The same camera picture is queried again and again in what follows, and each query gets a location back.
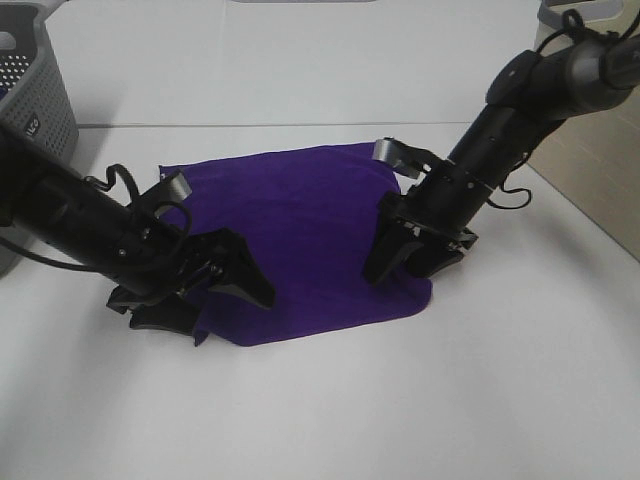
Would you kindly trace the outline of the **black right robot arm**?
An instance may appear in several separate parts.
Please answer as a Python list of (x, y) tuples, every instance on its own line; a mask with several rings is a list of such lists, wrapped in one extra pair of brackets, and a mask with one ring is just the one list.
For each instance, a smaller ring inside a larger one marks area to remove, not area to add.
[(428, 278), (461, 261), (477, 240), (473, 217), (544, 139), (570, 118), (621, 105), (638, 86), (638, 36), (601, 34), (578, 21), (560, 32), (571, 46), (550, 55), (525, 50), (504, 67), (448, 156), (391, 137), (376, 141), (374, 159), (416, 183), (378, 203), (363, 267), (369, 283), (398, 266)]

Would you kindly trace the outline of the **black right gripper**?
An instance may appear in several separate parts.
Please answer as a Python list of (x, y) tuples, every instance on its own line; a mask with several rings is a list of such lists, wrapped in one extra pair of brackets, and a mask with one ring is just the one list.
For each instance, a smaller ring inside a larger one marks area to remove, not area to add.
[(460, 249), (477, 240), (467, 224), (478, 210), (478, 180), (452, 161), (392, 137), (375, 142), (373, 158), (417, 183), (405, 194), (387, 192), (378, 202), (365, 280), (379, 284), (407, 258), (407, 271), (416, 278), (460, 262)]

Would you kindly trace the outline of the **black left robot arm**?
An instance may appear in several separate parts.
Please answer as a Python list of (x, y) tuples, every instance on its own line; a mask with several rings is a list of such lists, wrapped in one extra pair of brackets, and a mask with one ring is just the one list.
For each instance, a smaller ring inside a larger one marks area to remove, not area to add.
[(275, 289), (238, 233), (191, 231), (185, 205), (192, 190), (180, 170), (140, 192), (121, 164), (106, 178), (82, 177), (42, 148), (1, 131), (1, 224), (16, 226), (69, 256), (61, 262), (3, 240), (18, 255), (55, 268), (96, 273), (116, 283), (106, 302), (130, 317), (133, 330), (193, 338), (201, 307), (188, 300), (199, 286), (270, 309)]

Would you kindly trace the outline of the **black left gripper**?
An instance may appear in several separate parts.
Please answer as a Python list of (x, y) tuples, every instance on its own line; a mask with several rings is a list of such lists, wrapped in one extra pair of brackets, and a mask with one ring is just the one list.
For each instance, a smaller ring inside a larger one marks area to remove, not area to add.
[(200, 309), (185, 300), (199, 286), (209, 292), (272, 308), (276, 292), (256, 263), (244, 237), (228, 228), (192, 231), (185, 205), (191, 187), (178, 169), (133, 200), (134, 246), (121, 246), (123, 263), (107, 307), (131, 313), (129, 328), (193, 337)]

